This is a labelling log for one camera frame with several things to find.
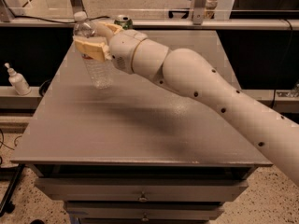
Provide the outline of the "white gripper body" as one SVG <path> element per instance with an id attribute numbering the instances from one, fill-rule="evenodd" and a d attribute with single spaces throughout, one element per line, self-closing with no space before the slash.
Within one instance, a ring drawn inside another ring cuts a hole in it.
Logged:
<path id="1" fill-rule="evenodd" d="M 132 74 L 133 58 L 138 45 L 148 38 L 136 30 L 124 30 L 114 35 L 109 41 L 110 54 L 114 66 L 127 74 Z"/>

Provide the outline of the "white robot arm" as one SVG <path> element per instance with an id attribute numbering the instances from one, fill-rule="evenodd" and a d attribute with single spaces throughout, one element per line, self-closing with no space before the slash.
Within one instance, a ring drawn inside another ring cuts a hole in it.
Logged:
<path id="1" fill-rule="evenodd" d="M 230 85 L 200 54 L 157 43 L 141 32 L 97 22 L 74 26 L 78 51 L 208 106 L 299 185 L 299 126 Z"/>

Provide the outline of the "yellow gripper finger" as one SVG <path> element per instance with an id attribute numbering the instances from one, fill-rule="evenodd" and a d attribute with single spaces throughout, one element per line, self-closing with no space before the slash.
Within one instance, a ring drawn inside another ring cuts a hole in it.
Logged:
<path id="1" fill-rule="evenodd" d="M 107 40 L 104 37 L 96 36 L 86 38 L 74 35 L 73 41 L 76 49 L 80 53 L 101 63 L 111 60 L 110 49 Z"/>
<path id="2" fill-rule="evenodd" d="M 123 28 L 117 24 L 112 24 L 104 21 L 97 21 L 95 23 L 96 33 L 109 41 L 114 35 L 123 31 Z"/>

